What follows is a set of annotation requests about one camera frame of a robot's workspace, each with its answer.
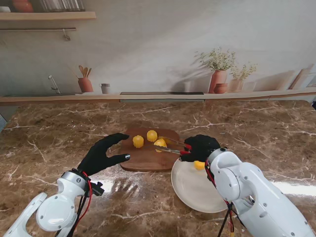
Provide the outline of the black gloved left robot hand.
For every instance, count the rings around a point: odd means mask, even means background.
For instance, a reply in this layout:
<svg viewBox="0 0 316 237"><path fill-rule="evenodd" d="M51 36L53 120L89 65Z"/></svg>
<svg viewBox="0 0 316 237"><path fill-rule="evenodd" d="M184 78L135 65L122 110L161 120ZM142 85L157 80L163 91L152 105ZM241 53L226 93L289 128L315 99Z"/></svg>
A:
<svg viewBox="0 0 316 237"><path fill-rule="evenodd" d="M87 176L91 176L108 167L112 167L116 164L128 161L130 159L129 154L120 154L111 157L108 157L106 155L108 148L128 138L129 135L115 133L97 141L89 149L87 155L78 165L77 170L79 172L84 172Z"/></svg>

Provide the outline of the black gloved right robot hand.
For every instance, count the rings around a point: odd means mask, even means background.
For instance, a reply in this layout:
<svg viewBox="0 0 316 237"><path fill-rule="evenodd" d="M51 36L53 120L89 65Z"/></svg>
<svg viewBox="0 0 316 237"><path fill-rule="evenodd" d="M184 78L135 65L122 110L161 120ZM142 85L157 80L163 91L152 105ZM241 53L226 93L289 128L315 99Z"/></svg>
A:
<svg viewBox="0 0 316 237"><path fill-rule="evenodd" d="M205 162L213 151L221 148L215 138L202 134L189 137L184 143L191 146L189 154L180 156L180 160L186 162Z"/></svg>

